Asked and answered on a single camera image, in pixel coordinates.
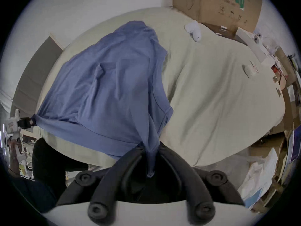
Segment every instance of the white device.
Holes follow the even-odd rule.
[[[191,23],[184,26],[184,29],[192,34],[192,38],[195,42],[200,42],[202,38],[201,29],[197,21],[192,21]]]

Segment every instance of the blue cloth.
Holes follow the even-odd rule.
[[[75,55],[33,116],[44,130],[120,158],[144,143],[149,176],[173,110],[164,93],[167,51],[155,31],[131,21]]]

